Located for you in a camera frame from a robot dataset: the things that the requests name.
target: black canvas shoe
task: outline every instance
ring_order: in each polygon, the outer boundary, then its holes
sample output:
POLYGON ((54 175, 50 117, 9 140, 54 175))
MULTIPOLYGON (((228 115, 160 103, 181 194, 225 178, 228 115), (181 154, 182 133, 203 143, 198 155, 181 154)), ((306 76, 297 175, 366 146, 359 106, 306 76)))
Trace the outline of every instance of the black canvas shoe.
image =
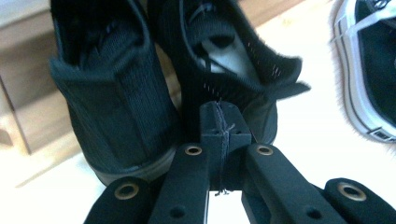
POLYGON ((105 185, 163 175, 182 131, 139 3, 52 0, 51 11, 51 75, 88 164, 105 185))
POLYGON ((346 0, 334 23, 346 114, 365 136, 396 142, 396 0, 346 0))
POLYGON ((265 46, 234 0, 149 0, 148 19, 175 67, 192 140, 199 106, 221 100, 238 106, 258 142, 272 143, 276 100, 309 90, 296 83, 301 60, 265 46))

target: white floor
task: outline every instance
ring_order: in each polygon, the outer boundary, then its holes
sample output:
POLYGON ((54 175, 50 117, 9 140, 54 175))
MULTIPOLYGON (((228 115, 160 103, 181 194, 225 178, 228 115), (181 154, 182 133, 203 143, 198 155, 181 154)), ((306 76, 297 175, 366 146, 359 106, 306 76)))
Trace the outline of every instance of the white floor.
MULTIPOLYGON (((354 179, 396 208, 396 145, 361 137, 345 115, 342 71, 330 42, 333 3, 306 0, 257 29, 273 49, 303 57, 301 80, 312 86, 278 103, 274 145, 309 182, 323 188, 332 178, 354 179)), ((82 223, 103 190, 79 154, 21 189, 0 190, 0 223, 82 223)), ((211 197, 208 223, 248 223, 240 194, 211 197)))

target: black shoe upper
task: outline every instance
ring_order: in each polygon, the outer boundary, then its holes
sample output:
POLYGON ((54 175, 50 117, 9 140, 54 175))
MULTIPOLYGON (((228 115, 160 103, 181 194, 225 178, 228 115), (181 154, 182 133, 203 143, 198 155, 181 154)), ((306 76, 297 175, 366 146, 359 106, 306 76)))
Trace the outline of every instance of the black shoe upper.
MULTIPOLYGON (((356 3, 356 19, 373 13, 372 3, 356 3)), ((358 32, 361 70, 370 102, 396 127, 396 19, 378 22, 358 32)))
POLYGON ((59 50, 51 75, 90 166, 125 174, 178 144, 178 114, 139 3, 52 0, 51 10, 59 50))
POLYGON ((198 107, 221 100, 238 106, 257 141, 270 143, 276 135, 276 100, 309 90, 296 83, 301 60, 278 55, 263 44, 234 0, 150 0, 148 17, 156 41, 177 72, 183 122, 194 140, 199 132, 198 107), (203 41, 210 39, 221 48, 236 37, 259 81, 227 69, 214 73, 200 62, 203 41))

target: shoe lace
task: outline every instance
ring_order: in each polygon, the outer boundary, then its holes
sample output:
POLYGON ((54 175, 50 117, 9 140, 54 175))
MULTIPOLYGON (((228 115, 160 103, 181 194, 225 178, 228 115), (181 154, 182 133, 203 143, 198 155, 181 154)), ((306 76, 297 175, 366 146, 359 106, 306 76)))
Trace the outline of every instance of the shoe lace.
POLYGON ((377 12, 371 14, 370 16, 364 18, 358 23, 350 26, 341 36, 343 35, 354 35, 359 30, 376 24, 379 21, 393 19, 396 17, 396 0, 389 1, 387 4, 377 12))

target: shoe insole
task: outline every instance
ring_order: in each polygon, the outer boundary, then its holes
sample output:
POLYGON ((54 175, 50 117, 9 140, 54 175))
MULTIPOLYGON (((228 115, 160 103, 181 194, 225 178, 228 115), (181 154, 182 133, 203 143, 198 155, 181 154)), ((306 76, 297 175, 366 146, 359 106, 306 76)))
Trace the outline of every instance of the shoe insole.
MULTIPOLYGON (((210 39, 203 41, 202 47, 212 61, 210 64, 212 73, 224 73, 226 72, 225 70, 229 70, 239 77, 260 82, 256 69, 238 36, 224 48, 218 47, 210 39)), ((201 62, 205 66, 205 60, 202 59, 201 62)))

